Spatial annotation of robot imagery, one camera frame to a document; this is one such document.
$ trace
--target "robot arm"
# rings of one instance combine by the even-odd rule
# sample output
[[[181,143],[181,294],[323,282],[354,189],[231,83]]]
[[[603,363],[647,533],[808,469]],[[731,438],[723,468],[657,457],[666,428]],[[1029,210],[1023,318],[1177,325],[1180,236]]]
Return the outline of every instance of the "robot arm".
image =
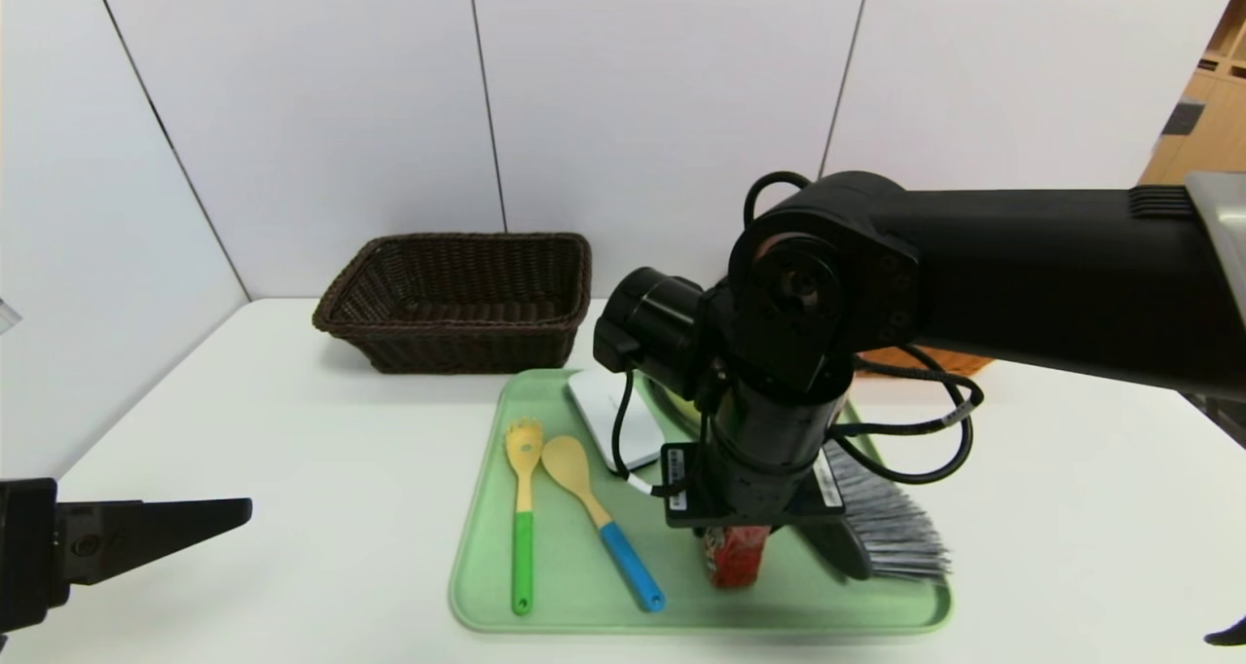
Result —
[[[724,282],[637,269],[597,321],[599,363],[713,419],[680,447],[700,476],[688,510],[668,507],[674,527],[834,521],[802,496],[861,350],[921,341],[1246,399],[1246,176],[943,193],[868,172],[779,181],[801,189],[746,208]]]

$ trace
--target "brown wicker basket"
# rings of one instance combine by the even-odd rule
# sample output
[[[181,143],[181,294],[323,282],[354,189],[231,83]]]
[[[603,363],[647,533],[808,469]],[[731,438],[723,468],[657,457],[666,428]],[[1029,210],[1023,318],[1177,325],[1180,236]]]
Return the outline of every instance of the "brown wicker basket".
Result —
[[[943,366],[948,372],[953,375],[969,376],[973,372],[981,370],[981,368],[987,366],[991,363],[989,358],[978,358],[974,354],[963,353],[949,353],[948,350],[934,350],[933,348],[922,348],[926,354],[934,358],[936,363]],[[870,350],[870,353],[862,353],[861,358],[868,359],[871,363],[881,363],[882,365],[895,365],[898,368],[922,368],[922,364],[916,361],[916,359],[910,358],[905,354],[905,350],[896,348],[885,348],[881,350]],[[873,376],[872,372],[860,372],[861,375]]]
[[[561,368],[591,279],[579,234],[375,238],[334,279],[312,324],[383,372]]]

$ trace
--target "gray bristles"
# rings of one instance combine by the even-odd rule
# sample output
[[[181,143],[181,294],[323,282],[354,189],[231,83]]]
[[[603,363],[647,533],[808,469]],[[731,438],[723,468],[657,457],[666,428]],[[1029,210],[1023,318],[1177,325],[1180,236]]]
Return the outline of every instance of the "gray bristles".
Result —
[[[949,571],[934,524],[900,487],[834,442],[826,445],[826,460],[844,495],[845,521],[865,546],[875,576],[926,581]]]

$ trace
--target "label sticker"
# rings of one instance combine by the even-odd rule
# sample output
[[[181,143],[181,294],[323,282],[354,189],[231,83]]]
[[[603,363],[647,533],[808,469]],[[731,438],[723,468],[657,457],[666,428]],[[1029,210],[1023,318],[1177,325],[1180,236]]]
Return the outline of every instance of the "label sticker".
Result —
[[[844,506],[844,497],[840,496],[840,487],[835,482],[835,473],[831,472],[831,463],[826,460],[826,452],[819,452],[814,461],[814,477],[817,487],[822,490],[822,503],[827,508]]]
[[[672,448],[667,455],[667,470],[669,482],[675,483],[684,478],[684,451],[678,448]],[[677,492],[667,500],[670,510],[673,511],[688,511],[688,492]]]

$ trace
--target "shelf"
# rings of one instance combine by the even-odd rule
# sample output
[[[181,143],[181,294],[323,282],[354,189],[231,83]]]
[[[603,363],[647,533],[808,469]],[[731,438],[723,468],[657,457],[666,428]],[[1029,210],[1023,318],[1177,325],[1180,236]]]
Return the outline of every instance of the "shelf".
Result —
[[[1246,0],[1229,0],[1215,34],[1207,42],[1209,55],[1232,56],[1246,60],[1246,44],[1242,44],[1242,30],[1246,29]]]

